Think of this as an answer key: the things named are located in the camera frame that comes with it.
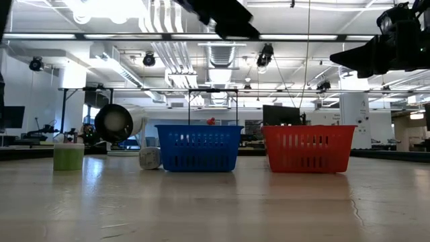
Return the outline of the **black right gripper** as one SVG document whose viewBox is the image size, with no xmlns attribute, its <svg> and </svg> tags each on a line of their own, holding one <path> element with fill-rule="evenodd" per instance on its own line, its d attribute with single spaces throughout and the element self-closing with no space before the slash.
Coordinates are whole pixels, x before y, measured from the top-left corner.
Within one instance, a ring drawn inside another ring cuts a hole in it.
<svg viewBox="0 0 430 242">
<path fill-rule="evenodd" d="M 382 23 L 381 32 L 381 62 L 379 35 L 363 46 L 332 54 L 330 60 L 356 71 L 358 78 L 388 71 L 430 69 L 430 35 L 423 33 L 419 24 Z"/>
</svg>

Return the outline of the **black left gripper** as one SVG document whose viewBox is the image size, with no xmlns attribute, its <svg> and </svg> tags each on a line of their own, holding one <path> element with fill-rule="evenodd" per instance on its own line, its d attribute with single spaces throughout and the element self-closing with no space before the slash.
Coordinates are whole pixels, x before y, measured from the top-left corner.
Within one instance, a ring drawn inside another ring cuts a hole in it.
<svg viewBox="0 0 430 242">
<path fill-rule="evenodd" d="M 215 32 L 222 38 L 256 39 L 260 32 L 252 26 L 253 15 L 237 0 L 181 0 L 181 6 L 197 15 L 205 25 L 216 22 Z"/>
</svg>

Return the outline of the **red plastic basket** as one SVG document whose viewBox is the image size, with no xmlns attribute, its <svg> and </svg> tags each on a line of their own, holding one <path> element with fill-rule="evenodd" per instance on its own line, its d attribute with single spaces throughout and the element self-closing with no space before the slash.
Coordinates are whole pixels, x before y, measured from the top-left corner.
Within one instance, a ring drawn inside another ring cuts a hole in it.
<svg viewBox="0 0 430 242">
<path fill-rule="evenodd" d="M 354 131 L 354 125 L 264 126 L 270 169 L 275 173 L 343 173 Z"/>
</svg>

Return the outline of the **black monitor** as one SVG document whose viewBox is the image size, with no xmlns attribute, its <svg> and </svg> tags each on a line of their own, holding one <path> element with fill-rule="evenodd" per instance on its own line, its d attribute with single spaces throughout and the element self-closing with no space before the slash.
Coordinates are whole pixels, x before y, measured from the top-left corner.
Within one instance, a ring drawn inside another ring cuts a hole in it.
<svg viewBox="0 0 430 242">
<path fill-rule="evenodd" d="M 4 123 L 6 128 L 22 128 L 25 106 L 5 106 Z"/>
<path fill-rule="evenodd" d="M 301 125 L 300 110 L 298 108 L 263 105 L 263 125 L 281 126 Z"/>
</svg>

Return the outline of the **blue plastic basket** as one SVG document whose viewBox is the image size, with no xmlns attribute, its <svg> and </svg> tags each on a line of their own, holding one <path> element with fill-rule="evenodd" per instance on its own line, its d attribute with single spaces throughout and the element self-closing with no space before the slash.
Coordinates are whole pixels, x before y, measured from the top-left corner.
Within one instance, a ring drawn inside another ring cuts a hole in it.
<svg viewBox="0 0 430 242">
<path fill-rule="evenodd" d="M 156 126 L 163 168 L 176 172 L 235 169 L 242 126 Z"/>
</svg>

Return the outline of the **white cylindrical tube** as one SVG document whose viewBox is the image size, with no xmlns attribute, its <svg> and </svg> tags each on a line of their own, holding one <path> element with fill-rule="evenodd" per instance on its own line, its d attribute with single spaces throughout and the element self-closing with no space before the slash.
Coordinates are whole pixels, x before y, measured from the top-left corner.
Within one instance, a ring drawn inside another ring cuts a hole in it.
<svg viewBox="0 0 430 242">
<path fill-rule="evenodd" d="M 143 107 L 133 104 L 107 104 L 95 117 L 95 131 L 109 143 L 121 143 L 142 132 L 148 117 Z"/>
</svg>

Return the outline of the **white and blue adapter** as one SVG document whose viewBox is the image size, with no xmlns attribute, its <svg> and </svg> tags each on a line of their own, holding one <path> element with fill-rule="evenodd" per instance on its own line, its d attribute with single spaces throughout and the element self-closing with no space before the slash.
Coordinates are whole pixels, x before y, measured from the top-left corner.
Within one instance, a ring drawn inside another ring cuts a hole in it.
<svg viewBox="0 0 430 242">
<path fill-rule="evenodd" d="M 139 150 L 139 163 L 140 168 L 144 170 L 158 169 L 162 165 L 160 148 L 141 148 L 141 150 Z"/>
</svg>

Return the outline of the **green plastic cup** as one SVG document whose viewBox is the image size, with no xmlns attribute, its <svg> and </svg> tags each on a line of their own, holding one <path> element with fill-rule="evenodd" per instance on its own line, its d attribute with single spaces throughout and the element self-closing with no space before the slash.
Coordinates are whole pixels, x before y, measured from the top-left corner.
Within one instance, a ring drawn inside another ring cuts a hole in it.
<svg viewBox="0 0 430 242">
<path fill-rule="evenodd" d="M 85 145 L 82 143 L 56 143 L 53 151 L 53 170 L 81 170 L 84 153 Z"/>
</svg>

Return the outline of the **silver ceiling duct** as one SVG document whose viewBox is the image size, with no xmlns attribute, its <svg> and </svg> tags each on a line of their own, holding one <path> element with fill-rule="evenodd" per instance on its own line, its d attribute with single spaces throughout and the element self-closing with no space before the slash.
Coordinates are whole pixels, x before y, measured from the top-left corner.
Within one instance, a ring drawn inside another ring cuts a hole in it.
<svg viewBox="0 0 430 242">
<path fill-rule="evenodd" d="M 237 1 L 244 6 L 244 0 Z M 216 34 L 215 25 L 216 22 L 211 19 L 210 23 L 205 25 L 206 32 L 214 32 Z M 208 71 L 209 80 L 217 88 L 225 88 L 226 84 L 230 82 L 232 75 L 230 68 L 233 66 L 233 58 L 237 51 L 236 46 L 232 42 L 227 42 L 227 39 L 223 39 L 224 41 L 221 43 L 210 44 L 206 48 L 210 67 Z"/>
</svg>

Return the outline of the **thin black background frame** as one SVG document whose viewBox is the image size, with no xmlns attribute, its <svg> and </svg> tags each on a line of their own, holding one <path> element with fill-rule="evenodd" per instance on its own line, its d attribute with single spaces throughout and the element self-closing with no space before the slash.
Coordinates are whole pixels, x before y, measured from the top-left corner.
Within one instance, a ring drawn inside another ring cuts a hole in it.
<svg viewBox="0 0 430 242">
<path fill-rule="evenodd" d="M 236 126 L 239 125 L 239 90 L 238 89 L 218 89 L 218 88 L 197 88 L 197 89 L 186 89 L 187 92 L 187 96 L 188 96 L 188 124 L 191 124 L 191 94 L 193 92 L 206 92 L 206 93 L 221 93 L 221 92 L 225 92 L 225 93 L 230 93 L 233 92 L 235 93 L 236 97 L 234 98 L 234 101 L 236 102 L 236 109 L 235 109 L 235 114 L 236 114 Z"/>
</svg>

